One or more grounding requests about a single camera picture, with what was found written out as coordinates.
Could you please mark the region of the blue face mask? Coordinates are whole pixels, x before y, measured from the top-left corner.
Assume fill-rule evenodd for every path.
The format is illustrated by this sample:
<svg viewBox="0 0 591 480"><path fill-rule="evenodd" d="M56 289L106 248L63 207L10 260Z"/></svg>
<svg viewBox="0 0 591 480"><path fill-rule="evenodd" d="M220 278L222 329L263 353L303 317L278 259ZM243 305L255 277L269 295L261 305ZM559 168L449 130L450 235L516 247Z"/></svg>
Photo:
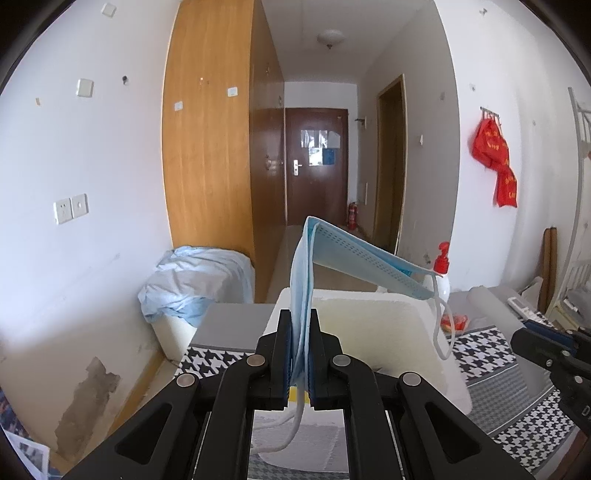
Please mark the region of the blue face mask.
<svg viewBox="0 0 591 480"><path fill-rule="evenodd" d="M291 259L290 285L281 290L266 325L266 332L273 333L279 326L281 310L287 309L293 316L294 366L290 369L290 384L297 387L297 402L288 401L287 411L281 417L267 412L256 413L253 453L274 453L290 445L300 429L304 407L311 406L307 395L308 324L311 311L317 311L312 306L317 290L396 293L425 301L434 313L436 352L442 360L454 357L452 348L456 339L445 336L440 328L444 310L436 305L432 296L436 289L425 287L407 275L408 270L421 276L434 275L432 271L408 263L318 217L310 217L304 222L301 239L295 245Z"/></svg>

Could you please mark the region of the yellow foam net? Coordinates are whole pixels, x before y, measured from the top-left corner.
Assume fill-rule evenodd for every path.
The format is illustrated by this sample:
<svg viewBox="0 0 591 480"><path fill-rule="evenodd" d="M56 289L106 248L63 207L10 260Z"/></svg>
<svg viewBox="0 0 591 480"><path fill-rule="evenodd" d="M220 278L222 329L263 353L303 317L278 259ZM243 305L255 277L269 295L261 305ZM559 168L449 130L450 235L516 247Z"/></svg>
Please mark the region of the yellow foam net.
<svg viewBox="0 0 591 480"><path fill-rule="evenodd" d="M297 387L291 386L290 392L288 393L288 401L290 402L297 402Z"/></svg>

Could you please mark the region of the white remote control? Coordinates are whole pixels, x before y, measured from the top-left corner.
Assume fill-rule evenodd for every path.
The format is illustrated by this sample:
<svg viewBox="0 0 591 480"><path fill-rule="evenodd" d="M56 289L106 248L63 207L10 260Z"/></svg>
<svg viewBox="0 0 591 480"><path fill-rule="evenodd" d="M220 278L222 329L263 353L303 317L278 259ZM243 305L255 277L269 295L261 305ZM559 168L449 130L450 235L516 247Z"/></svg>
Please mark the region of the white remote control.
<svg viewBox="0 0 591 480"><path fill-rule="evenodd" d="M522 322L532 321L552 327L552 323L543 314L530 308L521 297L509 297L507 299L507 304L518 315Z"/></svg>

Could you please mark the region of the metal bunk bed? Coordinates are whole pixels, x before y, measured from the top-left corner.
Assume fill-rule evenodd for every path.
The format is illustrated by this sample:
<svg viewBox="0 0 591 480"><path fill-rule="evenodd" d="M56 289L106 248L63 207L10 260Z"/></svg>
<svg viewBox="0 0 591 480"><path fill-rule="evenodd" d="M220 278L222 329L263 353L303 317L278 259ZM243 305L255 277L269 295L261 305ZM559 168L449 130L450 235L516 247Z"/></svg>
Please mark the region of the metal bunk bed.
<svg viewBox="0 0 591 480"><path fill-rule="evenodd" d="M545 315L562 330L590 325L590 108L568 89L575 139L575 203L567 237L550 229L550 260Z"/></svg>

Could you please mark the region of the houndstooth table mat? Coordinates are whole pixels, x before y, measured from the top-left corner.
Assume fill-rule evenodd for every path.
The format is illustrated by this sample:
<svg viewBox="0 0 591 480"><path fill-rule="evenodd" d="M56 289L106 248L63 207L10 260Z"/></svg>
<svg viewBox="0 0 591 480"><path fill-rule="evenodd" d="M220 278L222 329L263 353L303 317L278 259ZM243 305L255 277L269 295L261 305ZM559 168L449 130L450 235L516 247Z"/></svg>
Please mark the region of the houndstooth table mat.
<svg viewBox="0 0 591 480"><path fill-rule="evenodd" d="M187 347L174 377L190 373L198 379L224 372L252 354L254 347ZM494 326L462 335L454 355L472 400L469 418L536 479L550 479L570 442L575 425L558 407L559 393L543 374L541 393L530 395L517 358ZM344 434L332 435L335 448L329 460L307 470L280 466L270 455L250 456L249 479L349 479Z"/></svg>

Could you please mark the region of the red snack packet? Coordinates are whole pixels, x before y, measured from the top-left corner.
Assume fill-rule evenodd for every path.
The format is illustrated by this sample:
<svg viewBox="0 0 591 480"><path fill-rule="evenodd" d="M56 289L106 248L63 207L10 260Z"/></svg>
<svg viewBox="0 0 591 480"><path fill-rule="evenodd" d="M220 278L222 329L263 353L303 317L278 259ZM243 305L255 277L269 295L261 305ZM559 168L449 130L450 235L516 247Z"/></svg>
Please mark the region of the red snack packet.
<svg viewBox="0 0 591 480"><path fill-rule="evenodd" d="M450 318L447 314L444 314L441 319L441 328L446 334L451 334L455 331L457 335L463 334L468 325L469 318L466 315L454 315Z"/></svg>

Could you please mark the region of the wooden boards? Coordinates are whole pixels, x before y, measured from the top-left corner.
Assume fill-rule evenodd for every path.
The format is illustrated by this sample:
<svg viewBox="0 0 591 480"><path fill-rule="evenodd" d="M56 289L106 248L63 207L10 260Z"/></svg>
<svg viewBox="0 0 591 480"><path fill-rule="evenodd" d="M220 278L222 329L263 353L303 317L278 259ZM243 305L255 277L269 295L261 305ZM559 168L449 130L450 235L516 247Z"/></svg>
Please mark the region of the wooden boards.
<svg viewBox="0 0 591 480"><path fill-rule="evenodd" d="M543 237L542 258L542 289L540 293L540 306L547 309L554 295L557 277L558 259L558 232L556 227L547 228Z"/></svg>

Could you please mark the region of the white red pump bottle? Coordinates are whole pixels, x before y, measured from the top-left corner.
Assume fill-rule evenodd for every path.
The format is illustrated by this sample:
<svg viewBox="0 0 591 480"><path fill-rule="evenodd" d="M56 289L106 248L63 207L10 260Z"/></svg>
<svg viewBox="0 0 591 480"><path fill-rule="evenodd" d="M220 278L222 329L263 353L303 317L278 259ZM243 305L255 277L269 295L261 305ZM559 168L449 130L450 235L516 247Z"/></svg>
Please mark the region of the white red pump bottle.
<svg viewBox="0 0 591 480"><path fill-rule="evenodd" d="M439 298L444 302L448 302L451 294L451 283L448 276L450 268L449 249L450 243L442 242L439 245L439 255L433 265L433 271L435 272L434 288L437 290Z"/></svg>

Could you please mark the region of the white styrofoam box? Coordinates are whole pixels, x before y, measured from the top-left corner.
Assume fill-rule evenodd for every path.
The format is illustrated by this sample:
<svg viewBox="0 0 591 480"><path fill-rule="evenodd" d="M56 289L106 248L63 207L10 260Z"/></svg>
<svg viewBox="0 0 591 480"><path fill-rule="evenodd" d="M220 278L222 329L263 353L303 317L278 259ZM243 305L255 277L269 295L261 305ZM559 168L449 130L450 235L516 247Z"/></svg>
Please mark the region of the white styrofoam box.
<svg viewBox="0 0 591 480"><path fill-rule="evenodd" d="M433 343L434 313L425 301L396 293L317 290L312 306L325 333L342 352L374 371L398 377L416 372L463 413L472 410L467 381L456 359L442 360ZM304 407L301 426L286 448L260 455L273 466L308 472L348 471L341 410Z"/></svg>

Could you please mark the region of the light blue bedding bundle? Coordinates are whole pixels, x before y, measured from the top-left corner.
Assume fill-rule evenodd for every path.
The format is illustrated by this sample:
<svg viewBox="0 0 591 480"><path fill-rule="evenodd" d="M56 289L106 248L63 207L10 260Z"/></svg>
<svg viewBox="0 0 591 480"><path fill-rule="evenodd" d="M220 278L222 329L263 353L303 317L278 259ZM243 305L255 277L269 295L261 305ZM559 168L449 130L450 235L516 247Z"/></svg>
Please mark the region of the light blue bedding bundle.
<svg viewBox="0 0 591 480"><path fill-rule="evenodd" d="M167 252L138 293L148 323L176 317L197 328L214 303L252 304L254 269L242 253L183 246Z"/></svg>

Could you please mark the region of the red hanging bags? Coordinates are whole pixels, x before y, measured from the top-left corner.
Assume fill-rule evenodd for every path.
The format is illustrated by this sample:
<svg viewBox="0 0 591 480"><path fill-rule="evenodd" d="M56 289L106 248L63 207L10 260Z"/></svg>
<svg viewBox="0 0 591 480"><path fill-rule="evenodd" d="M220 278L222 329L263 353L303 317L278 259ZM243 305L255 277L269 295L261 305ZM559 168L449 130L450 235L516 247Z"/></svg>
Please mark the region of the red hanging bags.
<svg viewBox="0 0 591 480"><path fill-rule="evenodd" d="M472 144L473 157L497 174L494 203L517 208L518 183L510 166L510 151L497 120L485 114Z"/></svg>

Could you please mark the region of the red fire extinguisher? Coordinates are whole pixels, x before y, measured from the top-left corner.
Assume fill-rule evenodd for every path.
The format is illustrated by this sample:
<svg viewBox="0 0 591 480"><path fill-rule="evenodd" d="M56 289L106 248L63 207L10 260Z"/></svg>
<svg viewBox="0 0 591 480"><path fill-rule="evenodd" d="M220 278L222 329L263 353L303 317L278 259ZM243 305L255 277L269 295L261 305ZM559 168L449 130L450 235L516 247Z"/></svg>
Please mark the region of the red fire extinguisher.
<svg viewBox="0 0 591 480"><path fill-rule="evenodd" d="M355 231L358 227L358 205L356 202L349 203L348 207L348 229Z"/></svg>

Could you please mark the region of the dark brown entrance door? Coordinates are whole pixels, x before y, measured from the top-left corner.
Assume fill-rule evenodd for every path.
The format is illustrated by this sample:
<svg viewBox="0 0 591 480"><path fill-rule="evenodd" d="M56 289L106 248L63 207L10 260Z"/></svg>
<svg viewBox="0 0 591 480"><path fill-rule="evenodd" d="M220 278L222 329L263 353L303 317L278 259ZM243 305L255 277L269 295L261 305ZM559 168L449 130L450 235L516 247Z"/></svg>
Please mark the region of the dark brown entrance door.
<svg viewBox="0 0 591 480"><path fill-rule="evenodd" d="M345 225L349 180L349 112L288 108L287 223L310 216Z"/></svg>

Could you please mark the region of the wooden wardrobe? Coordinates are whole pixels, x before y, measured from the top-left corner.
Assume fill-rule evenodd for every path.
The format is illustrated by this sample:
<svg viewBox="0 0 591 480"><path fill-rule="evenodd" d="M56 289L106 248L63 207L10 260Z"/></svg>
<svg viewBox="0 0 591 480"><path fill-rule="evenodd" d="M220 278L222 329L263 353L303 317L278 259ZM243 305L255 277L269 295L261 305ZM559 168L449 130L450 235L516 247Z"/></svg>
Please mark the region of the wooden wardrobe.
<svg viewBox="0 0 591 480"><path fill-rule="evenodd" d="M269 291L286 224L283 96L262 2L181 2L162 99L172 243L245 254L257 303Z"/></svg>

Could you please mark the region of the ceiling lamp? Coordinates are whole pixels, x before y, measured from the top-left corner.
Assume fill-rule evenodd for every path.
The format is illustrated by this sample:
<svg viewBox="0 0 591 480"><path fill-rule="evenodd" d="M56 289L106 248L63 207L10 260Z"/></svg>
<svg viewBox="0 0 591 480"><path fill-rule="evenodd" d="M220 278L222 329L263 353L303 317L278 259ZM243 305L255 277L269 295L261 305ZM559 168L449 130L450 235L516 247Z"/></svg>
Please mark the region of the ceiling lamp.
<svg viewBox="0 0 591 480"><path fill-rule="evenodd" d="M329 50L334 48L335 46L341 45L342 42L346 40L346 35L342 33L341 30L338 29L327 29L318 33L317 41L318 43L324 45Z"/></svg>

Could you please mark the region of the side door frame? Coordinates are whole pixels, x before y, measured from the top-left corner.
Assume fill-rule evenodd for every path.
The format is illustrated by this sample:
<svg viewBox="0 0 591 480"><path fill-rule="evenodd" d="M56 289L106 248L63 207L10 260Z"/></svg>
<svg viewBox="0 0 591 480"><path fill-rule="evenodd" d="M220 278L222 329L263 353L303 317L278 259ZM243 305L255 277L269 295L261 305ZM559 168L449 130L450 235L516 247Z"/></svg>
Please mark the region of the side door frame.
<svg viewBox="0 0 591 480"><path fill-rule="evenodd" d="M378 96L377 191L373 239L396 253L402 231L408 164L408 115L405 76Z"/></svg>

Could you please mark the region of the double wall socket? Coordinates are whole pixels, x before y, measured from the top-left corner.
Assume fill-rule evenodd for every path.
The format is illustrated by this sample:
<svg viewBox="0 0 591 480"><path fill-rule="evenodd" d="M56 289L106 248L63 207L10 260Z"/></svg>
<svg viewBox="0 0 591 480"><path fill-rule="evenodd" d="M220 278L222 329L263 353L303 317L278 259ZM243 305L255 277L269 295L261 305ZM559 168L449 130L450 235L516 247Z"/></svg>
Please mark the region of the double wall socket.
<svg viewBox="0 0 591 480"><path fill-rule="evenodd" d="M88 198L85 193L53 203L54 221L57 225L67 223L88 213Z"/></svg>

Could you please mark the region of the white wall switch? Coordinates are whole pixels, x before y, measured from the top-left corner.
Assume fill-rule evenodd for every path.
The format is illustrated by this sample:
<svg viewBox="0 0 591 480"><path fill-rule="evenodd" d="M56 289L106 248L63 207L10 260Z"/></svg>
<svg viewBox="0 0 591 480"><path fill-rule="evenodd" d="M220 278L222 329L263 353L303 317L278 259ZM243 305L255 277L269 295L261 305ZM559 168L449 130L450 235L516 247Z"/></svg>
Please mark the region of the white wall switch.
<svg viewBox="0 0 591 480"><path fill-rule="evenodd" d="M76 85L76 96L80 98L91 98L93 95L94 81L80 78Z"/></svg>

